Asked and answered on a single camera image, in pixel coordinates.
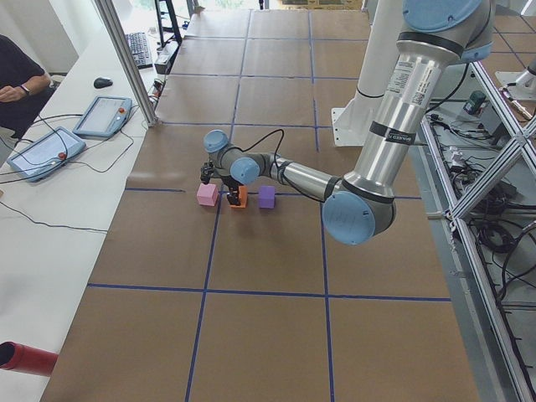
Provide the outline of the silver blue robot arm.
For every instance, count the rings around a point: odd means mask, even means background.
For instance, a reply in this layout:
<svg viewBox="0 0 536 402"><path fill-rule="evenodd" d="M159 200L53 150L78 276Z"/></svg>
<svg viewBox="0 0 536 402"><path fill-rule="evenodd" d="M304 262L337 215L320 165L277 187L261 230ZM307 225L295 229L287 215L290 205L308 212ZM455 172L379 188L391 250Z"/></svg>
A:
<svg viewBox="0 0 536 402"><path fill-rule="evenodd" d="M201 169L201 182L220 179L229 189L229 203L239 206L240 186L265 176L321 202L324 227L341 243L362 244L384 232L396 214L394 180L433 91L447 67L489 55L495 7L494 1L401 3L401 26L390 40L398 58L355 168L343 177L277 152L247 152L223 131L212 130L204 137L209 159Z"/></svg>

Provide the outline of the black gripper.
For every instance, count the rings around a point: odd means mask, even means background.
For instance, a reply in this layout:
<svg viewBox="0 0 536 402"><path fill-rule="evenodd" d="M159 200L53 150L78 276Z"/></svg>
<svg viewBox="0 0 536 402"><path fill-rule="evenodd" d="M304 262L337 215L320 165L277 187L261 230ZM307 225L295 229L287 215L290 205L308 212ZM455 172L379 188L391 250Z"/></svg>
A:
<svg viewBox="0 0 536 402"><path fill-rule="evenodd" d="M227 199L229 204L240 204L240 186L242 185L242 183L235 180L230 175L221 175L220 179L229 191L229 193L227 193Z"/></svg>

